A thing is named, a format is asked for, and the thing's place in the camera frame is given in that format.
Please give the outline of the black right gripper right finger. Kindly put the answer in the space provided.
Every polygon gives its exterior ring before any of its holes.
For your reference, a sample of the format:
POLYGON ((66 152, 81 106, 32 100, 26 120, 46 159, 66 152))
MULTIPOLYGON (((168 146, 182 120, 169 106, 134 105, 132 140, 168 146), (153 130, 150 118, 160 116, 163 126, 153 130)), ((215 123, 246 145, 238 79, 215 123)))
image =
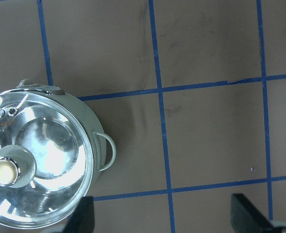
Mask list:
POLYGON ((231 195, 231 225, 235 233, 274 233, 273 225, 244 194, 231 195))

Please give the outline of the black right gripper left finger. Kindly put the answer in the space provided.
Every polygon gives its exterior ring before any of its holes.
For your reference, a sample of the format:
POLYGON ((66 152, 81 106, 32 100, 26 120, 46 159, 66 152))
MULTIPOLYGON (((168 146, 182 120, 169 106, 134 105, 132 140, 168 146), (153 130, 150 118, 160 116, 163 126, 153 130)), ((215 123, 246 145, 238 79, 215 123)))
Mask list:
POLYGON ((81 198, 77 208, 67 222, 65 233, 92 233, 95 229, 93 197, 81 198))

